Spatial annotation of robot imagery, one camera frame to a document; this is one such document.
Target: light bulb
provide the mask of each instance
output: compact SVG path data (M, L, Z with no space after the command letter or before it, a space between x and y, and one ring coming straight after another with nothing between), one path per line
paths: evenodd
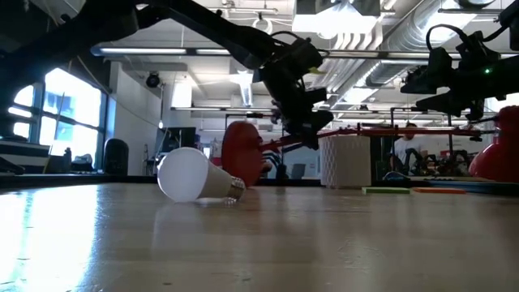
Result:
M239 200L245 190L240 178L215 166L198 149L183 147L168 153L158 166L159 188L175 202L225 197Z

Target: red lamp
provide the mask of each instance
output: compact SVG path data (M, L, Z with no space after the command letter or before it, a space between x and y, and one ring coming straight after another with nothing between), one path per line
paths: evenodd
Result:
M469 172L474 177L519 183L519 106L501 109L495 126L499 136L474 158Z

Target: white cylinder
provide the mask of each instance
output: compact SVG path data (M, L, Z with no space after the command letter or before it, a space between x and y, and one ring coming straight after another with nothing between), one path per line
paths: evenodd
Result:
M371 185L370 138L357 135L329 136L319 140L321 184L326 187Z

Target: window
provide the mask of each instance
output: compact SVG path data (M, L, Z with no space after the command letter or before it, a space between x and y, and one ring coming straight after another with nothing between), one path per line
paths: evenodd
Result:
M21 135L22 137L29 138L29 132L31 129L31 125L26 122L17 122L15 123L15 127L13 132L15 135Z
M76 156L90 154L95 162L97 153L97 131L80 125L59 122L56 133L56 120L43 117L41 120L40 144L51 145L52 155L63 155L67 148Z
M9 113L11 113L11 114L16 114L16 115L19 115L19 116L21 116L21 117L25 117L25 118L30 118L30 117L32 117L31 112L28 112L27 110L17 109L17 108L15 108L15 107L10 107L8 111L9 111Z
M54 69L45 76L43 110L58 114L60 109L63 117L98 127L101 91L61 69Z
M19 105L33 106L34 87L32 85L20 90L15 97L15 103Z
M34 87L32 85L20 90L15 97L15 103L18 105L32 106L34 102ZM16 107L10 107L9 113L19 115L20 117L30 118L32 117L31 112Z
M209 156L211 156L211 149L209 147L204 147L204 154L209 158Z

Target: robotic arm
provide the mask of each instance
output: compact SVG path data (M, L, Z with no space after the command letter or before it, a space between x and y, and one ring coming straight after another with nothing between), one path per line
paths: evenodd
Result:
M447 24L433 26L427 33L427 46L431 51L426 67L409 72L402 93L436 94L436 89L448 87L447 93L418 101L416 106L426 110L438 110L459 117L461 111L470 109L466 117L470 121L483 116L484 100L495 97L502 101L509 93L519 92L517 68L519 56L501 59L499 53L488 49L484 43L494 40L510 28L510 49L519 50L519 0L500 13L501 28L488 37L481 32L467 36L459 28ZM461 55L457 69L444 48L431 48L428 39L438 27L452 29L461 38L456 47Z
M137 4L148 4L137 10ZM116 41L163 19L173 19L226 48L243 66L256 70L277 106L287 132L318 148L316 133L333 120L327 111L313 112L326 91L307 91L300 79L323 58L310 40L295 36L292 44L251 27L238 26L191 0L87 0L79 14L0 59L0 116L7 117L15 94L48 71L103 41ZM12 120L0 121L0 135L12 133Z

